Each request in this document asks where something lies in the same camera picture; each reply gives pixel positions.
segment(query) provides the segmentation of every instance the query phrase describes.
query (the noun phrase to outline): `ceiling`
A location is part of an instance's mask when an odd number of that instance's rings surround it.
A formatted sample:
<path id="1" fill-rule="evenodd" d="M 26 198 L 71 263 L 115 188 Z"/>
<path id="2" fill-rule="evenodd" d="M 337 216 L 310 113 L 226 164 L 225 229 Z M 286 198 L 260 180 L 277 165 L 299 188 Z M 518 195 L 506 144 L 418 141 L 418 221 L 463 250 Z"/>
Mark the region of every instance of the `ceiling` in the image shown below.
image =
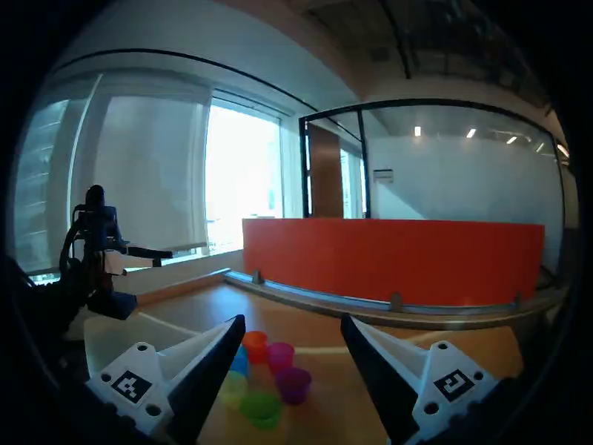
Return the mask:
<path id="1" fill-rule="evenodd" d="M 286 0 L 329 35 L 353 63 L 393 76 L 487 82 L 549 109 L 520 52 L 469 0 Z"/>

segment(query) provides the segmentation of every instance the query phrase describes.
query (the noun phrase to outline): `plastic cup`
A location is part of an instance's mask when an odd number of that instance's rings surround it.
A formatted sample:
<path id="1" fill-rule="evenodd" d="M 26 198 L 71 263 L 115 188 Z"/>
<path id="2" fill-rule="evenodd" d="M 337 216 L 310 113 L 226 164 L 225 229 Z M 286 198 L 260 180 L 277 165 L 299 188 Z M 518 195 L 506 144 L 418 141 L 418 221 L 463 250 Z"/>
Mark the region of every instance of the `plastic cup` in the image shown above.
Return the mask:
<path id="1" fill-rule="evenodd" d="M 311 374 L 300 368 L 283 369 L 276 375 L 276 386 L 284 403 L 299 405 L 307 399 Z"/>
<path id="2" fill-rule="evenodd" d="M 265 363 L 268 356 L 268 336 L 261 331 L 249 331 L 243 336 L 242 345 L 247 350 L 249 363 Z"/>
<path id="3" fill-rule="evenodd" d="M 230 370 L 243 374 L 245 377 L 248 376 L 249 362 L 247 359 L 247 352 L 242 346 L 239 348 L 239 351 L 237 351 L 233 363 L 231 363 Z"/>
<path id="4" fill-rule="evenodd" d="M 229 371 L 218 391 L 220 401 L 230 408 L 238 409 L 245 394 L 247 394 L 245 376 L 236 371 Z"/>
<path id="5" fill-rule="evenodd" d="M 294 348 L 288 343 L 272 343 L 268 346 L 268 366 L 274 375 L 291 368 L 293 357 Z"/>
<path id="6" fill-rule="evenodd" d="M 241 400 L 239 411 L 257 428 L 273 429 L 280 419 L 281 407 L 275 395 L 254 391 Z"/>

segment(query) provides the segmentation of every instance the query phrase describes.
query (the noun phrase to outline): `green cup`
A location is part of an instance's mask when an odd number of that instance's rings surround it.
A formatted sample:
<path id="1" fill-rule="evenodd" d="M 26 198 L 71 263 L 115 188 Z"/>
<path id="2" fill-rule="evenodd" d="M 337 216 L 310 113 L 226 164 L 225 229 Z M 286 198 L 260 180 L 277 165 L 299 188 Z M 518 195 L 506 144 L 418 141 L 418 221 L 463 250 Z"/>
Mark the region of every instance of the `green cup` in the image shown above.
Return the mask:
<path id="1" fill-rule="evenodd" d="M 242 400 L 239 411 L 260 429 L 273 429 L 280 420 L 282 404 L 268 392 L 249 392 Z"/>

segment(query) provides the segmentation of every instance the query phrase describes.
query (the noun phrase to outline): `white roller shade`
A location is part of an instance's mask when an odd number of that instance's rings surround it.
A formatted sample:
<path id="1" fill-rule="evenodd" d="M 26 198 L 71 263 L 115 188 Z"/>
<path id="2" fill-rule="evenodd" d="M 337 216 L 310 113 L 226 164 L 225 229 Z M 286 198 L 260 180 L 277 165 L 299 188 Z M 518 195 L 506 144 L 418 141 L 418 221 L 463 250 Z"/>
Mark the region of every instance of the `white roller shade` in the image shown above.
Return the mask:
<path id="1" fill-rule="evenodd" d="M 80 155 L 82 190 L 73 195 L 80 200 L 91 183 L 100 184 L 106 204 L 117 207 L 122 236 L 134 244 L 185 250 L 206 243 L 210 100 L 209 88 L 168 76 L 105 74 L 90 105 L 87 156 Z"/>

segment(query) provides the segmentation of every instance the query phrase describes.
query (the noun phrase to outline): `yellow cup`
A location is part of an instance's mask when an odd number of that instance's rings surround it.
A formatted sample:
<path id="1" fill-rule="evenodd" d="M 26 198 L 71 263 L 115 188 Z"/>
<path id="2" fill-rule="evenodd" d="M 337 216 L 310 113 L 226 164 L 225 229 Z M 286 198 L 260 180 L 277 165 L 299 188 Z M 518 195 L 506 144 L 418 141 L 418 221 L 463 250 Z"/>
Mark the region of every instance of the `yellow cup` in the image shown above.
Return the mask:
<path id="1" fill-rule="evenodd" d="M 245 376 L 237 371 L 229 371 L 218 391 L 220 401 L 229 408 L 238 409 L 245 394 L 247 394 Z"/>

